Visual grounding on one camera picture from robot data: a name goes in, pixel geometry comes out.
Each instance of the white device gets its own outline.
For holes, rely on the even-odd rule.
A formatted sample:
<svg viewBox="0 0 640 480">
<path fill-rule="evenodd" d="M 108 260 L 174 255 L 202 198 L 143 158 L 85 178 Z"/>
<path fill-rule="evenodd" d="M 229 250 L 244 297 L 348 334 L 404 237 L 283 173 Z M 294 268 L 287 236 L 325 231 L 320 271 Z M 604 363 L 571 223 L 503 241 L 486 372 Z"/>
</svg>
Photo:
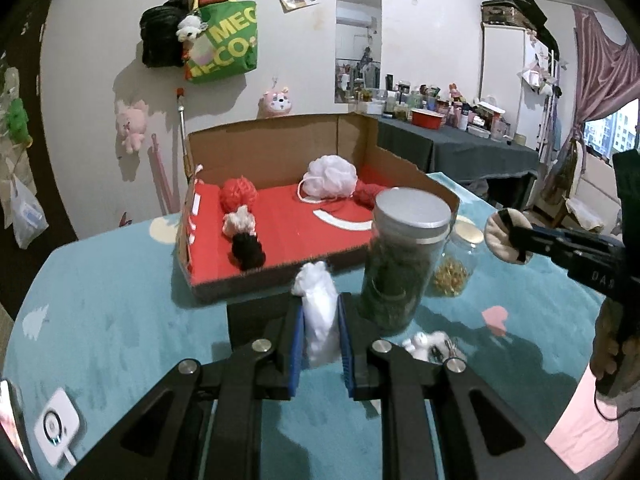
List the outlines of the white device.
<svg viewBox="0 0 640 480">
<path fill-rule="evenodd" d="M 78 412 L 66 392 L 59 388 L 40 413 L 33 432 L 47 462 L 56 467 L 63 455 L 71 465 L 76 465 L 69 445 L 79 429 Z"/>
</svg>

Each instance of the plastic bag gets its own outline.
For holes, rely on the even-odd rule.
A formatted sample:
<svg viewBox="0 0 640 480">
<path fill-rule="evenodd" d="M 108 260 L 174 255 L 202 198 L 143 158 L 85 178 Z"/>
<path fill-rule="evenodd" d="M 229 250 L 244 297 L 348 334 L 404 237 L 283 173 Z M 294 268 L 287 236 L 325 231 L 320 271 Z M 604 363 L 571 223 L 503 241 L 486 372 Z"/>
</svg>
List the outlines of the plastic bag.
<svg viewBox="0 0 640 480">
<path fill-rule="evenodd" d="M 340 355 L 338 291 L 324 262 L 304 264 L 291 289 L 302 297 L 306 358 L 311 367 L 335 361 Z"/>
<path fill-rule="evenodd" d="M 11 179 L 11 212 L 18 247 L 26 249 L 49 224 L 35 195 L 15 176 Z"/>
<path fill-rule="evenodd" d="M 302 189 L 311 197 L 350 197 L 356 189 L 356 167 L 338 155 L 324 155 L 309 164 Z"/>
</svg>

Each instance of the human hand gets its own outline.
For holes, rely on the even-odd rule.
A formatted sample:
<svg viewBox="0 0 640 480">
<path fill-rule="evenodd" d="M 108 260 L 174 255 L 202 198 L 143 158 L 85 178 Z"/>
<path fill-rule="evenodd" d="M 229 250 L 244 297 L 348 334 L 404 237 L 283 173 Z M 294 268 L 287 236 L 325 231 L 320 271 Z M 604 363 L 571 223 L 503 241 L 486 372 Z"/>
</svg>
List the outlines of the human hand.
<svg viewBox="0 0 640 480">
<path fill-rule="evenodd" d="M 626 340 L 622 348 L 616 342 L 616 334 L 622 318 L 622 305 L 606 298 L 600 307 L 596 319 L 596 335 L 593 339 L 593 352 L 589 366 L 591 372 L 600 380 L 605 374 L 613 374 L 618 369 L 615 357 L 622 350 L 626 360 L 631 360 L 623 369 L 621 392 L 628 392 L 640 381 L 640 337 L 633 336 Z"/>
</svg>

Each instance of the glass jar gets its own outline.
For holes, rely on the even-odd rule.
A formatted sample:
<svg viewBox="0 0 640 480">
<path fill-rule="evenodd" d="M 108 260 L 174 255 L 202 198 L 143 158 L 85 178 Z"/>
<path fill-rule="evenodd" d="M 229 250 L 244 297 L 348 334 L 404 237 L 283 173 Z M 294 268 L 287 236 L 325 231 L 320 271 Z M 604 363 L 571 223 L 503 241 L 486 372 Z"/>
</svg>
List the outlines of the glass jar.
<svg viewBox="0 0 640 480">
<path fill-rule="evenodd" d="M 376 197 L 360 315 L 384 335 L 402 332 L 414 318 L 450 220 L 447 203 L 426 191 L 396 187 Z"/>
<path fill-rule="evenodd" d="M 409 107 L 404 103 L 396 105 L 394 107 L 394 119 L 398 119 L 399 121 L 408 121 Z"/>
<path fill-rule="evenodd" d="M 459 296 L 478 266 L 484 234 L 475 225 L 457 221 L 433 273 L 433 288 L 445 296 Z"/>
</svg>

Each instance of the mirror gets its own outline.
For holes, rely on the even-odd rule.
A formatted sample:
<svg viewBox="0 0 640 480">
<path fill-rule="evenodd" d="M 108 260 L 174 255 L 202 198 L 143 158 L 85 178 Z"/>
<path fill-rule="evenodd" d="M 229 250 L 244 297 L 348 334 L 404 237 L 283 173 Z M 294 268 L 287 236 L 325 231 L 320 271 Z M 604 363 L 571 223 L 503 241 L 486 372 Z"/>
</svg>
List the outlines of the mirror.
<svg viewBox="0 0 640 480">
<path fill-rule="evenodd" d="M 382 0 L 337 0 L 335 102 L 353 101 L 357 88 L 380 88 Z"/>
</svg>

